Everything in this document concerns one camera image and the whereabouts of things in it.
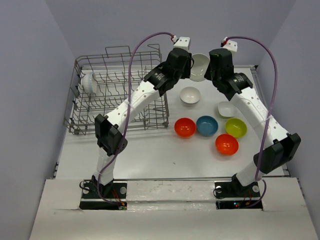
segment wall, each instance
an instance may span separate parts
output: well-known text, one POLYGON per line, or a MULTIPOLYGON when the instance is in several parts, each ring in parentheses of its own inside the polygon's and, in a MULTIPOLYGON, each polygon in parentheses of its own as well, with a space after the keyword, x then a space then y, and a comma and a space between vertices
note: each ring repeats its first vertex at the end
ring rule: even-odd
MULTIPOLYGON (((285 20, 271 50, 278 65, 278 88, 274 116, 291 133, 302 139, 290 173, 300 178, 313 224, 320 236, 319 119, 320 48, 319 0, 297 0, 285 20)), ((266 55, 258 67, 261 85, 270 102, 274 75, 266 55)))
POLYGON ((0 23, 0 239, 27 240, 62 144, 74 57, 43 0, 2 0, 0 23))
MULTIPOLYGON (((219 48, 226 36, 254 36, 271 44, 295 0, 46 0, 74 56, 101 54, 106 46, 130 45, 167 31, 191 37, 192 53, 219 48)), ((167 36, 160 43, 166 57, 167 36)), ((240 41, 235 63, 260 63, 259 46, 240 41)))

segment bowl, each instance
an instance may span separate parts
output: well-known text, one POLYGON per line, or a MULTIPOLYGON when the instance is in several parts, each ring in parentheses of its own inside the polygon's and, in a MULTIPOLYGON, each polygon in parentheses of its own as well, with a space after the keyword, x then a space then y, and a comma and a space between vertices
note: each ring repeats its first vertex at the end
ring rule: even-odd
POLYGON ((176 134, 182 138, 189 138, 195 134, 197 127, 190 118, 183 117, 178 119, 174 124, 176 134))
POLYGON ((219 102, 218 111, 224 118, 233 118, 237 114, 237 108, 229 101, 219 102))
POLYGON ((237 139, 230 134, 221 134, 215 140, 215 147, 219 153, 231 156, 238 151, 239 143, 237 139))
POLYGON ((244 121, 238 118, 230 118, 225 123, 225 130, 228 134, 235 138, 241 138, 247 133, 247 125, 244 121))
POLYGON ((205 74, 210 63, 208 56, 202 53, 192 55, 194 64, 191 68, 190 79, 194 82, 202 82, 205 80, 205 74))
POLYGON ((87 73, 81 79, 81 85, 84 91, 88 94, 95 94, 97 92, 97 79, 93 72, 87 73))
POLYGON ((193 86, 187 86, 180 92, 180 99, 186 106, 193 106, 199 102, 201 93, 193 86))
POLYGON ((217 120, 212 116, 201 116, 196 121, 196 129, 198 132, 205 136, 210 137, 218 131, 219 125, 217 120))

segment white bowl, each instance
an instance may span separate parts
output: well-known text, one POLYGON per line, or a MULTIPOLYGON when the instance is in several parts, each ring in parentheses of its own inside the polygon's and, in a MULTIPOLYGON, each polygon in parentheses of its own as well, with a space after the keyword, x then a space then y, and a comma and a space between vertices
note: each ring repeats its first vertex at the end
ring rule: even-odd
POLYGON ((187 86, 180 92, 180 99, 186 106, 195 105, 199 102, 200 98, 200 91, 192 86, 187 86))
POLYGON ((81 79, 81 85, 86 93, 95 94, 97 92, 96 75, 93 72, 87 73, 81 79))
POLYGON ((229 101, 219 102, 218 111, 219 114, 225 118, 233 118, 237 114, 237 108, 229 101))
POLYGON ((202 82, 205 80, 205 73, 210 63, 210 59, 202 53, 193 54, 192 58, 194 64, 191 68, 190 79, 194 82, 202 82))

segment dish drying rack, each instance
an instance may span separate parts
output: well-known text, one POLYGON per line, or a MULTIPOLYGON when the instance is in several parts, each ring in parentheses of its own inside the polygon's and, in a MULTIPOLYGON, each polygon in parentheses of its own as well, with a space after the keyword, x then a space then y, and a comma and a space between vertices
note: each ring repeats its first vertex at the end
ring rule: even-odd
MULTIPOLYGON (((134 55, 131 68, 131 92, 144 76, 162 62, 159 44, 148 44, 148 51, 134 55)), ((105 48, 105 54, 80 56, 74 61, 69 93, 65 106, 64 125, 69 133, 87 135, 95 133, 95 117, 106 115, 128 97, 128 65, 132 53, 129 46, 105 48), (87 93, 81 85, 82 77, 94 72, 96 93, 87 93)), ((169 107, 164 94, 137 115, 128 130, 167 128, 169 107)))

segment robotic arm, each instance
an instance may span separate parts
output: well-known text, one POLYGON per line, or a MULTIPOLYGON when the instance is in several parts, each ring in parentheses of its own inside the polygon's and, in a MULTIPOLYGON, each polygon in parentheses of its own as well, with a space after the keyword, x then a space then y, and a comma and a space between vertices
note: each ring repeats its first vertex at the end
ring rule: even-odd
MULTIPOLYGON (((151 70, 131 96, 131 121, 145 106, 172 89, 179 79, 189 78, 192 68, 192 55, 181 48, 177 42, 169 53, 166 61, 151 70)), ((246 117, 260 140, 263 137, 268 110, 260 101, 253 84, 243 73, 235 73, 232 52, 226 48, 214 49, 209 52, 210 63, 204 77, 212 81, 219 92, 232 102, 246 117)), ((95 118, 95 134, 99 145, 97 170, 92 176, 97 181, 101 169, 108 164, 117 149, 122 152, 127 140, 120 146, 127 117, 128 100, 107 115, 95 118)), ((273 116, 270 116, 267 138, 262 154, 258 178, 290 161, 301 139, 298 134, 289 134, 273 116)), ((223 185, 224 193, 236 195, 246 191, 255 182, 259 154, 243 170, 232 176, 231 182, 223 185)), ((100 186, 107 188, 113 181, 115 161, 101 174, 100 186)))

